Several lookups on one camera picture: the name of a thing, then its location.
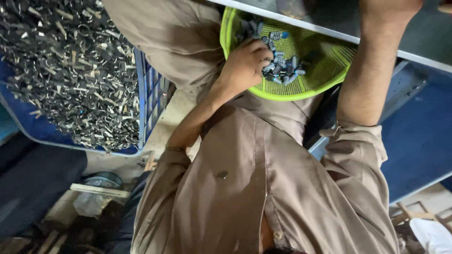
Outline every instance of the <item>blue plastic crate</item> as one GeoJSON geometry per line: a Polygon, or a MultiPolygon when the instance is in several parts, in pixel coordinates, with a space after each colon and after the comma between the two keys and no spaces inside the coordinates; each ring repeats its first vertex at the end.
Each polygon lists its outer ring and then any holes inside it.
{"type": "MultiPolygon", "coordinates": [[[[131,146],[127,149],[113,152],[114,155],[126,157],[134,157],[141,154],[152,129],[172,95],[169,81],[148,64],[143,52],[138,49],[134,49],[134,52],[140,97],[138,145],[137,147],[131,146]]],[[[37,110],[36,106],[15,99],[14,95],[6,87],[8,77],[13,75],[14,71],[8,64],[0,61],[0,81],[2,81],[0,84],[0,103],[6,108],[19,129],[27,137],[46,145],[105,153],[105,150],[100,146],[96,149],[90,149],[83,145],[75,144],[70,135],[57,130],[56,126],[49,123],[45,116],[35,119],[34,115],[30,115],[30,112],[37,110]]]]}

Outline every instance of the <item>mesh basket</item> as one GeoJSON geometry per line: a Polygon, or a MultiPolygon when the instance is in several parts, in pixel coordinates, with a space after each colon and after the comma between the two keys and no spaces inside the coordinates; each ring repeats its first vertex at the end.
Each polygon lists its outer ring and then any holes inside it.
{"type": "MultiPolygon", "coordinates": [[[[240,20],[239,10],[226,7],[220,31],[220,43],[226,59],[238,45],[235,34],[240,29],[240,20]]],[[[285,52],[284,58],[296,55],[300,60],[309,58],[312,64],[306,69],[305,75],[299,75],[287,86],[262,78],[260,84],[249,89],[250,92],[269,100],[293,101],[324,92],[344,80],[356,53],[355,45],[264,18],[260,36],[268,36],[271,31],[288,31],[290,34],[289,38],[274,41],[276,50],[285,52]]]]}

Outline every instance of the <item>dark cloth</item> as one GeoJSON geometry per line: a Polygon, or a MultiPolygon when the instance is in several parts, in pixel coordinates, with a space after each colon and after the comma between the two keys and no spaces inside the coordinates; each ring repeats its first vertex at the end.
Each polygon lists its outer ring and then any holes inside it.
{"type": "Polygon", "coordinates": [[[133,225],[137,214],[138,204],[143,196],[146,180],[151,171],[146,171],[137,180],[137,184],[129,196],[124,206],[121,219],[121,226],[115,234],[114,240],[107,244],[107,254],[129,254],[132,245],[133,225]]]}
{"type": "Polygon", "coordinates": [[[85,151],[39,144],[22,133],[0,146],[0,237],[41,220],[87,162],[85,151]]]}

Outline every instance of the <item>shirt sleeve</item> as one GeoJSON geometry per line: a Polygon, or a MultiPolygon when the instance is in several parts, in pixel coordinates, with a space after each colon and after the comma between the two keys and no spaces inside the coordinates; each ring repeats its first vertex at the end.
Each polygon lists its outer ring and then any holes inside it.
{"type": "Polygon", "coordinates": [[[179,182],[191,161],[185,151],[167,148],[148,178],[137,208],[132,254],[171,253],[170,225],[179,182]]]}
{"type": "Polygon", "coordinates": [[[359,196],[358,189],[366,189],[364,195],[388,208],[388,186],[380,170],[387,160],[381,140],[381,126],[360,126],[338,122],[336,129],[326,136],[330,143],[321,163],[332,175],[347,198],[359,196]]]}
{"type": "Polygon", "coordinates": [[[389,190],[380,170],[387,160],[381,126],[336,125],[320,162],[375,240],[396,250],[397,237],[388,215],[389,190]]]}

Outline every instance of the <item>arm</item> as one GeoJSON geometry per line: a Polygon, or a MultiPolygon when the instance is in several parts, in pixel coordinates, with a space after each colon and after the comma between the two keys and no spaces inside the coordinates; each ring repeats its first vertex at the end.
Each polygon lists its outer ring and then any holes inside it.
{"type": "Polygon", "coordinates": [[[167,147],[186,149],[198,138],[202,125],[239,93],[261,82],[262,68],[273,59],[273,53],[261,40],[247,40],[226,61],[220,77],[209,94],[177,126],[167,147]]]}
{"type": "Polygon", "coordinates": [[[179,124],[143,191],[137,209],[131,253],[163,253],[171,225],[171,211],[180,180],[191,164],[185,153],[199,136],[202,125],[225,102],[261,81],[262,67],[273,53],[260,40],[246,41],[228,58],[206,98],[179,124]]]}
{"type": "Polygon", "coordinates": [[[337,119],[376,125],[403,32],[422,0],[361,0],[361,41],[339,94],[337,119]]]}
{"type": "Polygon", "coordinates": [[[343,83],[338,126],[321,163],[351,208],[381,246],[398,249],[388,217],[389,190],[381,164],[387,159],[381,126],[396,52],[421,0],[360,0],[362,38],[343,83]]]}

